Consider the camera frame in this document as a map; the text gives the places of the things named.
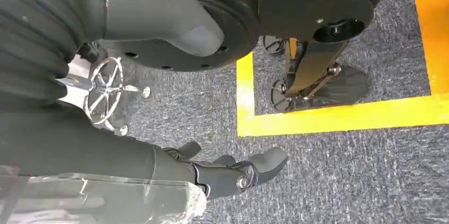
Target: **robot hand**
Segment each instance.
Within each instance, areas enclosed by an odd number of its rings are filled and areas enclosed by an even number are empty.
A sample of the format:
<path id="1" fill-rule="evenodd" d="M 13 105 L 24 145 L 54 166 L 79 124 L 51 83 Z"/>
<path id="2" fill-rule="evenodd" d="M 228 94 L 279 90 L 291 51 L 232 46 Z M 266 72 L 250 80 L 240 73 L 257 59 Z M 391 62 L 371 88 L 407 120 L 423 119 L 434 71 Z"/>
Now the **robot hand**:
<path id="1" fill-rule="evenodd" d="M 176 159 L 161 148 L 94 128 L 57 99 L 84 42 L 163 39 L 195 56 L 215 53 L 223 32 L 197 0 L 0 0 L 0 165 L 19 175 L 99 174 L 187 181 L 210 199 L 272 179 L 278 148 L 246 162 Z"/>

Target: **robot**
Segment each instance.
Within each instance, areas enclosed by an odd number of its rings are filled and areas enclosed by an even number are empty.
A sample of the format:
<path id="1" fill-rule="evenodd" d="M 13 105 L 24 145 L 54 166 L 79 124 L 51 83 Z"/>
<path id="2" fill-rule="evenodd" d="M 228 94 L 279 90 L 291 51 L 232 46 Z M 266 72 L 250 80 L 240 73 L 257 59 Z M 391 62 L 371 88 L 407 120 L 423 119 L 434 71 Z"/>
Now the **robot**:
<path id="1" fill-rule="evenodd" d="M 335 60 L 370 25 L 379 2 L 0 1 L 0 165 L 28 177 L 79 173 L 185 181 L 208 200 L 272 180 L 286 153 L 272 148 L 238 163 L 228 155 L 197 162 L 191 159 L 201 148 L 194 142 L 162 149 L 93 127 L 81 109 L 57 101 L 66 94 L 57 79 L 67 75 L 83 43 L 104 40 L 106 48 L 143 65 L 195 71 L 227 65 L 249 53 L 259 36 L 276 36 L 264 40 L 268 50 L 277 45 L 287 58 L 285 77 L 273 85 L 277 110 L 322 106 L 313 102 L 318 97 L 349 104 L 366 92 L 366 76 Z"/>

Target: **gray carpet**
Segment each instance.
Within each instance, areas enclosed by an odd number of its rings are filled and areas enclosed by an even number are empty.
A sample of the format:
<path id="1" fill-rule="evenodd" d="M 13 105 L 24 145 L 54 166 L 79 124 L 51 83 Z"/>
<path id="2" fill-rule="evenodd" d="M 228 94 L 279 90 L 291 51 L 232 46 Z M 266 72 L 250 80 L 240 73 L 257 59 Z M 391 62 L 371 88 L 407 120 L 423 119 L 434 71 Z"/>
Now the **gray carpet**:
<path id="1" fill-rule="evenodd" d="M 268 90 L 282 75 L 282 57 L 258 47 L 254 60 L 256 113 L 273 113 Z M 341 61 L 370 75 L 363 102 L 430 94 L 414 0 L 382 0 Z M 115 117 L 132 136 L 162 147 L 196 140 L 204 160 L 271 146 L 290 156 L 276 180 L 211 201 L 193 223 L 449 222 L 448 126 L 239 138 L 234 65 L 201 73 L 130 61 L 125 68 L 129 83 L 153 90 L 148 100 L 127 94 Z"/>

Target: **hole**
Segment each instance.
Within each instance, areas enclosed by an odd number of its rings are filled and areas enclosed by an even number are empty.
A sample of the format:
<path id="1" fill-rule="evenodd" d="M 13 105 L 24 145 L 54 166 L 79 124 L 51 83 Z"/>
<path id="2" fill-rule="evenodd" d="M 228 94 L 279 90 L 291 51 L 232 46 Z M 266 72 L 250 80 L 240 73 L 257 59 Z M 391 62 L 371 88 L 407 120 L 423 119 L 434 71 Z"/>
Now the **hole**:
<path id="1" fill-rule="evenodd" d="M 139 58 L 139 55 L 136 54 L 136 53 L 126 52 L 125 55 L 126 55 L 127 57 L 129 57 L 129 58 L 132 58 L 132 59 L 137 59 L 137 58 Z"/>
<path id="2" fill-rule="evenodd" d="M 315 32 L 313 38 L 318 42 L 335 43 L 349 40 L 359 35 L 365 29 L 365 24 L 358 20 L 340 20 L 327 24 Z"/>
<path id="3" fill-rule="evenodd" d="M 220 48 L 218 48 L 217 53 L 223 53 L 228 51 L 228 47 L 226 46 L 221 46 Z"/>

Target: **caster wheel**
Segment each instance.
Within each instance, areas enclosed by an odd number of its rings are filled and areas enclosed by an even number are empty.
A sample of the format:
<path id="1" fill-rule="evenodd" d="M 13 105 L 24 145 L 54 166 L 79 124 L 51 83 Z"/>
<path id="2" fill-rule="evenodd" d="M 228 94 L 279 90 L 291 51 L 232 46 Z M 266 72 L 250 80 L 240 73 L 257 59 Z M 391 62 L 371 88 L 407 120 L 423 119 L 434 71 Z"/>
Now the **caster wheel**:
<path id="1" fill-rule="evenodd" d="M 274 82 L 271 87 L 271 104 L 279 112 L 287 112 L 290 110 L 292 103 L 291 98 L 285 98 L 286 85 L 283 79 Z"/>
<path id="2" fill-rule="evenodd" d="M 278 55 L 284 52 L 286 39 L 278 38 L 275 36 L 266 35 L 262 40 L 265 50 L 270 55 Z"/>

